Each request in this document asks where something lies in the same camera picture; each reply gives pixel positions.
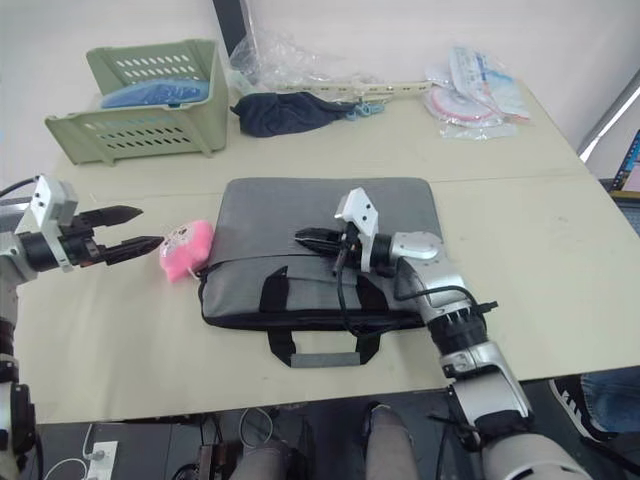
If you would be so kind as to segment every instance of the sneaker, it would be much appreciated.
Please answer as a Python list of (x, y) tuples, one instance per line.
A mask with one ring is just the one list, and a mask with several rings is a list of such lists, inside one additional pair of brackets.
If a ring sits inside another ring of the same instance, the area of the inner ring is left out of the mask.
[(549, 387), (580, 435), (596, 442), (607, 442), (616, 436), (615, 433), (609, 433), (598, 426), (595, 419), (589, 414), (584, 400), (580, 375), (549, 380)]

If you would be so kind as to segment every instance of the blue jeans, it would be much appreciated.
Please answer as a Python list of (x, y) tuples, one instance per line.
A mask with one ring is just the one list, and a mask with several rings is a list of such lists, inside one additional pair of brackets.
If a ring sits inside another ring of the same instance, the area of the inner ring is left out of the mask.
[(607, 432), (640, 432), (640, 367), (582, 375), (587, 409)]

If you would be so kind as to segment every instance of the blue cloth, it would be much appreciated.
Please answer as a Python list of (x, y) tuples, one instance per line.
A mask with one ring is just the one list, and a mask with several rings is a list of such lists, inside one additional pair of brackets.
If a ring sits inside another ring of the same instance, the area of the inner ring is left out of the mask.
[(640, 432), (640, 367), (582, 375), (591, 417), (607, 432)]
[(140, 105), (180, 105), (201, 102), (209, 96), (209, 82), (184, 78), (156, 78), (134, 83), (105, 95), (102, 108)]
[(242, 97), (231, 111), (240, 129), (254, 137), (273, 137), (324, 127), (353, 111), (353, 103), (325, 102), (308, 92), (254, 93)]

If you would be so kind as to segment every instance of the dark navy cloth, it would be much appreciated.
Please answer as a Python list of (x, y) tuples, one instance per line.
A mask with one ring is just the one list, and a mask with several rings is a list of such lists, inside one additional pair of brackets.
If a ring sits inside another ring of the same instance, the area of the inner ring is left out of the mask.
[(254, 93), (242, 97), (231, 111), (240, 129), (254, 137), (273, 137), (324, 127), (344, 118), (355, 103), (325, 102), (308, 92)]

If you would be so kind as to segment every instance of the black bag strap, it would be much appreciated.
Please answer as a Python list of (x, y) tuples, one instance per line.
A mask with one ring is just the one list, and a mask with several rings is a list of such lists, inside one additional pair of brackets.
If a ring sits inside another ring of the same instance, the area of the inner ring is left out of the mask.
[[(287, 267), (282, 267), (269, 275), (262, 285), (260, 311), (277, 313), (287, 310), (289, 279)], [(356, 292), (363, 311), (388, 311), (389, 305), (384, 293), (366, 277), (359, 275)], [(271, 353), (285, 365), (292, 368), (347, 367), (364, 365), (380, 349), (380, 335), (358, 338), (354, 352), (340, 353), (298, 353), (293, 341), (293, 329), (267, 330)]]

